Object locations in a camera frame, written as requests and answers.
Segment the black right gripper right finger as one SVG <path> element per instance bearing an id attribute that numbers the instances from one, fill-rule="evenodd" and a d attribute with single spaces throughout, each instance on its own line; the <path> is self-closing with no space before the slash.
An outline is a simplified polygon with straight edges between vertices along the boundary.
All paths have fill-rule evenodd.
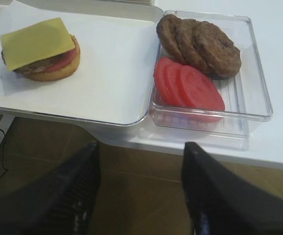
<path id="1" fill-rule="evenodd" d="M 186 142 L 181 179 L 193 235 L 283 235 L 283 199 Z"/>

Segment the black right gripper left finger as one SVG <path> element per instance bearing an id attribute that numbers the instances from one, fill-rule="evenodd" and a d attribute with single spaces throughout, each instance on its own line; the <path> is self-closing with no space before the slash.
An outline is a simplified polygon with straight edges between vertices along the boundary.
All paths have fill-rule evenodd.
<path id="1" fill-rule="evenodd" d="M 100 187 L 99 147 L 0 198 L 0 235 L 86 235 Z"/>

